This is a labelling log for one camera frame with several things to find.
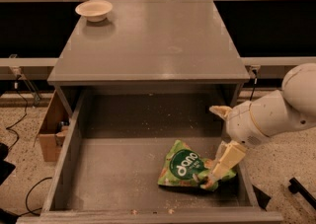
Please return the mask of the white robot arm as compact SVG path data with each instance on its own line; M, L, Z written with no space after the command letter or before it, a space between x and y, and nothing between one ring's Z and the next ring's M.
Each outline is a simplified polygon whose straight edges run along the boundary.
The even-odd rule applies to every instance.
M212 106L211 112L225 121L230 141L220 145L208 174L222 179L248 149L267 143L277 134L316 126L316 64L305 63L289 70L279 90L233 108Z

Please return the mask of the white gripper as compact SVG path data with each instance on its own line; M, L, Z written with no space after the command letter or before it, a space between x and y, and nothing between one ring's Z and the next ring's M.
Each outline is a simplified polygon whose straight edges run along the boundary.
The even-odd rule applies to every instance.
M217 149L210 172L211 176L217 180L221 180L246 156L246 147L254 148L270 140L256 125L251 113L251 104L250 101L247 101L233 109L228 106L211 106L209 108L212 113L223 120L227 119L225 128L232 139L229 143L222 141Z

